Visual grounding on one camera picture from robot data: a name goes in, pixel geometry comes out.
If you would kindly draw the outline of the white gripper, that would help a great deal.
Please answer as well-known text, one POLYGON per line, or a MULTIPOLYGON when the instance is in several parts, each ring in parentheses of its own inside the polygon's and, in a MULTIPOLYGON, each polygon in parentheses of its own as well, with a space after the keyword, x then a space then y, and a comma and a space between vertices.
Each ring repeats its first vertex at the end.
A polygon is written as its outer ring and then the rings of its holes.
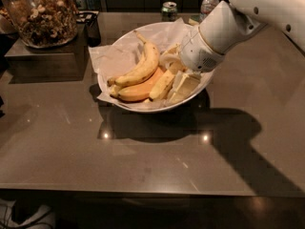
MULTIPOLYGON (((180 59, 188 69, 208 73, 223 61, 224 55, 214 52, 200 34, 199 27, 195 26, 189 29, 181 44, 175 43, 160 54, 159 65, 168 69, 180 59)), ((200 79, 200 74, 179 71, 168 93, 167 103, 173 105, 187 99, 199 85, 200 79)))

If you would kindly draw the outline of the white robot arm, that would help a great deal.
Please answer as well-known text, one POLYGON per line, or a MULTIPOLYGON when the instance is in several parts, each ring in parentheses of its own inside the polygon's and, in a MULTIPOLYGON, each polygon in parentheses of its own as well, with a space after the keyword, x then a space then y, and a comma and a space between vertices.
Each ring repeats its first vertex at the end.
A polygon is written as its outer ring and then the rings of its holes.
POLYGON ((205 88, 212 73, 236 44, 265 26, 286 34, 305 51, 305 0, 221 1, 197 26, 187 30, 178 48, 178 62, 188 68, 174 78, 166 103, 187 101, 205 88))

